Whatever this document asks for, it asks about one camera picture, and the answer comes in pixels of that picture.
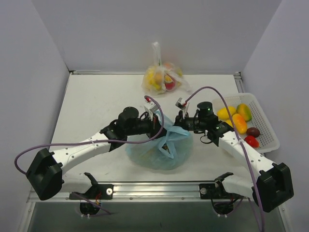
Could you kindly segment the light blue plastic bag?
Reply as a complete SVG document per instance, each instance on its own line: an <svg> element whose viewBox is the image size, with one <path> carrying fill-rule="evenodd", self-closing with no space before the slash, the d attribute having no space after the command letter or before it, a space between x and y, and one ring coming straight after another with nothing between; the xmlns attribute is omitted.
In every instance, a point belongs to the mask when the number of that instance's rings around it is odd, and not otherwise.
<svg viewBox="0 0 309 232"><path fill-rule="evenodd" d="M139 166L154 170L172 170L183 165L191 156L193 137L190 132L164 115L166 135L142 144L126 144L128 158Z"/></svg>

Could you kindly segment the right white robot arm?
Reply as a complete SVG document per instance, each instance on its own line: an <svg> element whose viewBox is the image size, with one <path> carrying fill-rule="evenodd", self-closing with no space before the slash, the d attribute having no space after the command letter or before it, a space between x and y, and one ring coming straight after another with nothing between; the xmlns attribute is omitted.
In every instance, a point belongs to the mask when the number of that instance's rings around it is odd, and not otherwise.
<svg viewBox="0 0 309 232"><path fill-rule="evenodd" d="M205 132L211 143L225 150L250 173L251 179L231 172L216 178L214 192L218 197L235 194L251 198L269 213L294 196L289 167L269 160L238 137L230 125L214 114L211 102L199 103L193 117L188 115L188 104L183 99L178 99L175 105L180 109L176 126L194 133Z"/></svg>

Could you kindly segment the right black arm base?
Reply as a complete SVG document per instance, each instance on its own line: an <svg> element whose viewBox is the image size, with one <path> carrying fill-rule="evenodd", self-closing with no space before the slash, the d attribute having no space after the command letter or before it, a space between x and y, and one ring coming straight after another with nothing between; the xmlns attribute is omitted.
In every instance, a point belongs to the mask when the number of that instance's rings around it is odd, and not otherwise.
<svg viewBox="0 0 309 232"><path fill-rule="evenodd" d="M228 193L224 189L223 181L232 175L233 173L227 172L213 182L198 185L200 199L210 200L214 212L220 218L227 218L239 207L244 199L244 197L236 193Z"/></svg>

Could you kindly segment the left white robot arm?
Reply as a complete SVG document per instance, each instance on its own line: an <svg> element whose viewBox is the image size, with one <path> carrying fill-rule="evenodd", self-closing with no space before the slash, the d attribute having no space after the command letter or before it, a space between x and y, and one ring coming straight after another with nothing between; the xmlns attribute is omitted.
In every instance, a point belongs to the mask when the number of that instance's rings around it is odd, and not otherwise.
<svg viewBox="0 0 309 232"><path fill-rule="evenodd" d="M49 200L61 191L78 192L85 198L97 195L98 187L88 174L69 181L66 173L73 167L100 154L111 152L128 142L128 137L145 134L149 140L162 137L165 118L162 112L147 112L140 118L134 107L126 107L108 126L90 138L62 149L49 151L44 148L37 152L26 172L26 177L40 200Z"/></svg>

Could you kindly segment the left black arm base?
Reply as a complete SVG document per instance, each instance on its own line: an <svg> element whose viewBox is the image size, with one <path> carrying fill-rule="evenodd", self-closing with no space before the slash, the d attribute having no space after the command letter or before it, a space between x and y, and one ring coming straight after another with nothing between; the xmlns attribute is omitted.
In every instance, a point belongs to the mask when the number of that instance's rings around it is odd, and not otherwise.
<svg viewBox="0 0 309 232"><path fill-rule="evenodd" d="M111 216L113 213L102 207L101 200L111 200L113 198L113 184L99 184L90 173L84 173L90 180L91 186L85 193L72 192L70 200L80 200L79 212L88 219L99 216Z"/></svg>

